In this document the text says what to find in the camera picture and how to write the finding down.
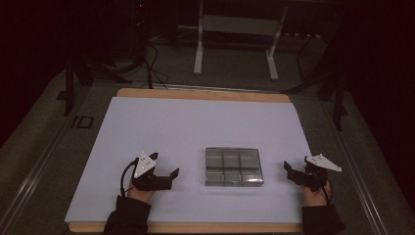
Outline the white metal stand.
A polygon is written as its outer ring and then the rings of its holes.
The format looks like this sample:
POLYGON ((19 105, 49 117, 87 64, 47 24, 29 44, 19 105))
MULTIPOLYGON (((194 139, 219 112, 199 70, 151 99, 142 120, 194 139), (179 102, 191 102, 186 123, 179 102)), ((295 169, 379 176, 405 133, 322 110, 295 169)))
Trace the white metal stand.
POLYGON ((269 75, 271 80, 278 80, 274 54, 277 44, 282 35, 282 29, 289 12, 289 6, 284 5, 277 20, 265 19, 249 19, 240 17, 206 15, 204 13, 204 0, 198 1, 198 25, 195 27, 197 31, 197 47, 193 68, 194 75, 201 75, 203 71, 204 58, 204 32, 226 32, 254 35, 268 35, 272 37, 270 46, 264 51, 267 62, 269 75))

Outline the black rectangular floor bracket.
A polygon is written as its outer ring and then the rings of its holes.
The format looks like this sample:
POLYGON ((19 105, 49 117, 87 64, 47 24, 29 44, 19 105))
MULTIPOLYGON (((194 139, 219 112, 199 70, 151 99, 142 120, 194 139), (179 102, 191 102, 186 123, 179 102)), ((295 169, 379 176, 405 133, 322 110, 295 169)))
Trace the black rectangular floor bracket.
POLYGON ((94 123, 93 117, 76 116, 72 123, 71 128, 90 128, 94 123))

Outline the person's left hand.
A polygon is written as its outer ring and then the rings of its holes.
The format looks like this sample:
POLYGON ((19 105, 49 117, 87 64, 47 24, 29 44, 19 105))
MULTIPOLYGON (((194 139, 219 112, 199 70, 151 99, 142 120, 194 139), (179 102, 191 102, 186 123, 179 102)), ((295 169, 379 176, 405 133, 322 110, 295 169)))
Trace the person's left hand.
POLYGON ((128 190, 127 190, 128 198, 150 204, 154 195, 155 195, 155 191, 141 191, 137 189, 135 186, 133 186, 132 184, 128 186, 128 190))

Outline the black tripod stand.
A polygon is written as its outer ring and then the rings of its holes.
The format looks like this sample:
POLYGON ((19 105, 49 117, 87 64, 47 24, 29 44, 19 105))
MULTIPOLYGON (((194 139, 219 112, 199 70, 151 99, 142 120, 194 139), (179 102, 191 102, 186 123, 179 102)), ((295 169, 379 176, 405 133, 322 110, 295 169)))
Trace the black tripod stand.
POLYGON ((90 57, 84 54, 76 55, 73 53, 68 53, 67 60, 65 63, 65 90, 61 91, 57 96, 58 100, 63 100, 66 103, 64 112, 65 117, 67 117, 71 113, 71 110, 74 106, 74 75, 76 73, 76 69, 74 68, 74 62, 79 60, 83 60, 85 62, 85 65, 90 65, 93 69, 97 69, 98 71, 106 75, 109 79, 117 83, 131 83, 130 80, 118 76, 115 72, 110 71, 103 65, 99 64, 97 61, 91 59, 90 57))
POLYGON ((282 90, 282 94, 296 94, 302 90, 320 83, 317 96, 320 101, 329 101, 334 98, 333 123, 342 131, 342 115, 344 113, 344 94, 346 81, 346 67, 338 62, 341 57, 339 46, 343 33, 338 28, 327 42, 326 49, 318 60, 316 66, 310 71, 305 81, 293 88, 282 90))

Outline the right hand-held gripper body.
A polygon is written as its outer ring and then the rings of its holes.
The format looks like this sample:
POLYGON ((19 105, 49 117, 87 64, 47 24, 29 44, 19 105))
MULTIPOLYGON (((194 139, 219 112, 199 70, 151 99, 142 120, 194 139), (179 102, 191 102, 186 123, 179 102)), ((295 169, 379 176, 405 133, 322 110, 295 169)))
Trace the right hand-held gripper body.
POLYGON ((287 178, 297 185, 308 187, 312 192, 317 191, 326 185, 328 180, 328 170, 341 172, 342 168, 322 154, 308 157, 310 166, 304 166, 304 172, 293 169, 287 172, 287 178))

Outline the clear plastic compartment box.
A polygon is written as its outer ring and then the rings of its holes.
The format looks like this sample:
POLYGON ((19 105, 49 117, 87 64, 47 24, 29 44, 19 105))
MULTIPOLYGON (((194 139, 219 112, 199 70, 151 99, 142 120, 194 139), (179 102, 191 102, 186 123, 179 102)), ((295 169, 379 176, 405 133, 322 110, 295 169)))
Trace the clear plastic compartment box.
POLYGON ((263 182, 258 149, 206 148, 206 186, 260 187, 263 182))

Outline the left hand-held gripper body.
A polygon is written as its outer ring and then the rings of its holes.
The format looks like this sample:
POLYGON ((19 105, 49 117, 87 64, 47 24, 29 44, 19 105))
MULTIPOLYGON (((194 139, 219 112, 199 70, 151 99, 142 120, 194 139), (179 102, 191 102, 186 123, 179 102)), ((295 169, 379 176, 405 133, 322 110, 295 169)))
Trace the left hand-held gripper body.
POLYGON ((149 156, 142 152, 136 159, 131 177, 132 185, 141 191, 170 190, 173 180, 170 180, 168 176, 154 175, 157 163, 149 156))

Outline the metal floor rail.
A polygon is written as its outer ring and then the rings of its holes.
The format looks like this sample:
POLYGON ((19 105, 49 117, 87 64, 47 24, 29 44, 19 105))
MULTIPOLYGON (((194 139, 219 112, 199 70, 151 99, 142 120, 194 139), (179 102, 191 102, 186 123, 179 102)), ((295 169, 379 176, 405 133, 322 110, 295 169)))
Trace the metal floor rail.
POLYGON ((0 150, 0 235, 10 234, 67 127, 25 125, 0 150))
POLYGON ((357 163, 353 158, 350 148, 347 145, 344 135, 337 129, 329 111, 325 107, 323 107, 323 110, 326 119, 330 123, 331 128, 335 133, 337 142, 340 145, 341 153, 346 161, 347 173, 352 181, 357 197, 360 201, 361 206, 363 207, 363 210, 365 212, 365 215, 368 219, 368 222, 371 226, 374 235, 389 235, 387 228, 380 217, 373 197, 369 192, 369 189, 362 177, 362 174, 360 173, 357 167, 357 163))

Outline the person's right hand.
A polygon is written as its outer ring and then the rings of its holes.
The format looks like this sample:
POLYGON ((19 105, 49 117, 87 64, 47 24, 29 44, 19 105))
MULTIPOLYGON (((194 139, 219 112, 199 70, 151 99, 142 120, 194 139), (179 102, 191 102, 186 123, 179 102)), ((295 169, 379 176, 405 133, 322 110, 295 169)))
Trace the person's right hand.
POLYGON ((306 207, 323 207, 331 204, 333 197, 332 184, 329 180, 326 185, 312 192, 308 187, 301 187, 303 194, 303 201, 306 207))

